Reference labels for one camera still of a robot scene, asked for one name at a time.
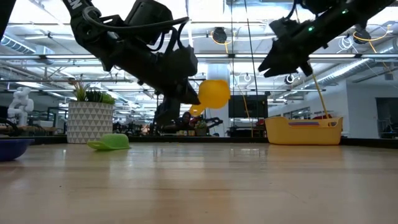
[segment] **potted plant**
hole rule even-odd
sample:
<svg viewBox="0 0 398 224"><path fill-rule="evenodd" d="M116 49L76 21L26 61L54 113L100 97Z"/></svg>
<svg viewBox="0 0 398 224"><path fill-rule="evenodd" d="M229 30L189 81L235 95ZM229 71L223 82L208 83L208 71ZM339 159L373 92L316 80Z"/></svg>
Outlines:
<svg viewBox="0 0 398 224"><path fill-rule="evenodd" d="M86 144L112 133L115 100L106 93L88 90L82 82L72 83L77 101L69 102L68 143Z"/></svg>
<svg viewBox="0 0 398 224"><path fill-rule="evenodd" d="M195 125L195 132L197 136L206 136L207 135L207 124L205 121L199 121Z"/></svg>

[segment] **black screen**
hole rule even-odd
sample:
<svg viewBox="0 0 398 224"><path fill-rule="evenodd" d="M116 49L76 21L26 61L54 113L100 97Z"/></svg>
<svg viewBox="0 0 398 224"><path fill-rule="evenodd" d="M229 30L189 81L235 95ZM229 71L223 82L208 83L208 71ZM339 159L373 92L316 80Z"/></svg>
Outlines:
<svg viewBox="0 0 398 224"><path fill-rule="evenodd" d="M251 118L268 118L268 102L267 96L258 96L258 104L256 96L245 96L246 104L248 106L249 116ZM228 102L229 106L229 117L230 118L247 118L248 114L244 106L243 96L231 96Z"/></svg>
<svg viewBox="0 0 398 224"><path fill-rule="evenodd" d="M7 118L8 117L8 107L0 106L0 118Z"/></svg>

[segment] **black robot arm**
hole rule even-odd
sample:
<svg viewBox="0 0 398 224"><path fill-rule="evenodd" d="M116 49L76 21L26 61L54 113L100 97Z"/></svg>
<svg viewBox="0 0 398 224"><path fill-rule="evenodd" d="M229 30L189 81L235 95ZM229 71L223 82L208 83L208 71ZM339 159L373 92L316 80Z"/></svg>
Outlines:
<svg viewBox="0 0 398 224"><path fill-rule="evenodd" d="M101 60L103 69L117 66L179 103L200 104L188 77L197 73L198 60L190 46L184 47L180 34L189 18L173 20L170 10L154 0L137 0L125 20L118 15L101 17L91 0L63 0L71 15L75 39ZM179 30L174 25L181 24ZM165 34L172 32L164 53ZM161 38L157 49L149 48Z"/></svg>
<svg viewBox="0 0 398 224"><path fill-rule="evenodd" d="M309 55L320 47L327 48L329 41L358 24L366 26L368 19L392 4L395 0L296 0L317 18L314 21L297 21L281 18L269 25L275 32L271 51L258 68L268 70L264 76L272 77L295 73L300 67L307 76L313 73L308 63Z"/></svg>

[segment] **blue bowl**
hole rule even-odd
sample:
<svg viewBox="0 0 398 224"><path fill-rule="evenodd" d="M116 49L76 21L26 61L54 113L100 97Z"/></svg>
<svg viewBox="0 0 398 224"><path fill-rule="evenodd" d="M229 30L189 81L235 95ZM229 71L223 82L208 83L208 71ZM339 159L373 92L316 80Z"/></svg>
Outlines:
<svg viewBox="0 0 398 224"><path fill-rule="evenodd" d="M0 162L17 159L32 142L33 139L0 140Z"/></svg>

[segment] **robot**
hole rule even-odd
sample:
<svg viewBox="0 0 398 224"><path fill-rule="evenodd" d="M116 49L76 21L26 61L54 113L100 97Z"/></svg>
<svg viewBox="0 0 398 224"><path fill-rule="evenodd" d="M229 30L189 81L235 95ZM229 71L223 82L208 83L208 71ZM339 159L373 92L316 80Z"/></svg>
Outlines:
<svg viewBox="0 0 398 224"><path fill-rule="evenodd" d="M173 19L171 11L155 0L136 0L129 15L101 17L91 0L62 0L71 15L71 28L82 47L99 58L105 71L121 68L164 95L155 121L167 124L177 119L180 104L199 105L198 95L188 82L197 74L198 59L190 46L183 46L180 35L188 17ZM300 67L306 76L313 73L309 55L352 26L363 31L372 16L395 0L294 0L287 17L269 24L277 36L271 51L259 66L265 77L296 73ZM316 15L313 21L290 19L296 5ZM171 38L164 53L165 34Z"/></svg>
<svg viewBox="0 0 398 224"><path fill-rule="evenodd" d="M8 117L15 123L16 115L19 117L19 126L26 126L27 124L27 114L32 112L34 109L34 102L29 99L30 88L19 87L14 93L14 99L10 106L8 107Z"/></svg>

